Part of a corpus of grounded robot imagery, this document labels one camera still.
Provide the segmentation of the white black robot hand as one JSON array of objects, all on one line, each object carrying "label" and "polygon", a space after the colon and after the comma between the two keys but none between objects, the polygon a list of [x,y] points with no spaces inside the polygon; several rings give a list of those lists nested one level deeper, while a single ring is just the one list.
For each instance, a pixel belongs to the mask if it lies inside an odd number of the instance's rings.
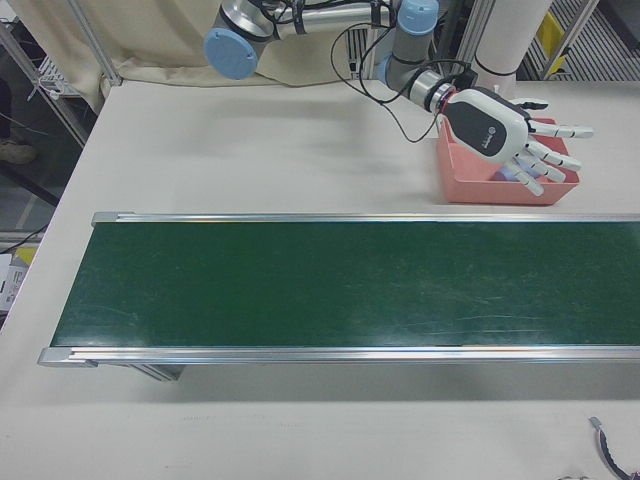
[{"label": "white black robot hand", "polygon": [[448,94],[437,113],[446,118],[456,143],[482,160],[498,165],[539,197],[540,177],[562,182],[564,170],[577,172],[582,162],[544,145],[536,138],[591,138],[594,130],[582,125],[546,124],[532,111],[544,110],[548,102],[520,97],[507,100],[498,93],[472,87]]}]

